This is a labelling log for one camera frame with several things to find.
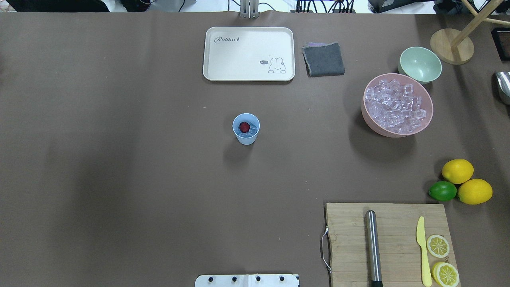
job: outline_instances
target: yellow knife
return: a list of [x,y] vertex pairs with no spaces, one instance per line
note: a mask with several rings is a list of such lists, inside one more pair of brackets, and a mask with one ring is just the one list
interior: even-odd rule
[[428,265],[427,247],[425,241],[425,219],[420,216],[416,226],[416,241],[421,248],[421,282],[424,286],[432,286],[432,277],[430,275],[430,266]]

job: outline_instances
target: table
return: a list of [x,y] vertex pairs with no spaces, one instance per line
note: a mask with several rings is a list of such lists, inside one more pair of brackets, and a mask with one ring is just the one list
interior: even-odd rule
[[[2,286],[193,286],[199,274],[300,275],[328,286],[326,202],[435,203],[442,165],[466,158],[493,198],[444,203],[463,287],[503,286],[510,269],[510,109],[483,23],[474,58],[425,87],[423,132],[391,139],[361,99],[400,53],[467,16],[236,12],[0,14]],[[294,32],[289,83],[210,82],[212,26]],[[300,48],[338,41],[346,74],[309,78]],[[233,118],[261,121],[252,146]]]

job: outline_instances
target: pink bowl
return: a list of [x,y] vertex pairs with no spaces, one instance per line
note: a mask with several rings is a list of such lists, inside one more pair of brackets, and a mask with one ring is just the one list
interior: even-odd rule
[[[412,133],[406,133],[406,134],[399,134],[391,132],[385,128],[382,128],[380,125],[378,125],[375,120],[370,116],[367,110],[367,106],[365,105],[365,91],[367,88],[371,88],[376,86],[379,83],[379,80],[387,79],[388,82],[391,80],[397,80],[401,85],[407,85],[412,84],[414,92],[413,94],[416,96],[421,96],[421,105],[420,107],[424,109],[427,112],[427,116],[421,120],[421,127],[414,130]],[[406,75],[401,74],[384,74],[375,77],[368,85],[365,87],[365,90],[363,90],[363,97],[362,97],[362,104],[361,104],[361,114],[363,115],[363,119],[367,123],[367,125],[374,130],[376,133],[387,136],[387,137],[405,137],[408,135],[416,134],[424,130],[428,124],[430,124],[430,121],[432,120],[432,115],[434,113],[434,106],[432,105],[432,99],[430,98],[430,95],[428,94],[427,90],[416,80],[413,78],[410,78]]]

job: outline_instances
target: green bowl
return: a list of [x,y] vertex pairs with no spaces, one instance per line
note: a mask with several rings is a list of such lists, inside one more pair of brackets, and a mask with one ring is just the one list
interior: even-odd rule
[[443,70],[439,58],[429,49],[411,47],[400,55],[398,72],[409,76],[420,84],[427,84],[437,79]]

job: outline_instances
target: rabbit cartoon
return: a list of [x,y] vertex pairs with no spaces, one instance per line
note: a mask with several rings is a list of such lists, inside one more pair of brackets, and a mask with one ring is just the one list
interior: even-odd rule
[[284,60],[282,58],[271,58],[271,65],[269,65],[268,73],[285,74],[286,72]]

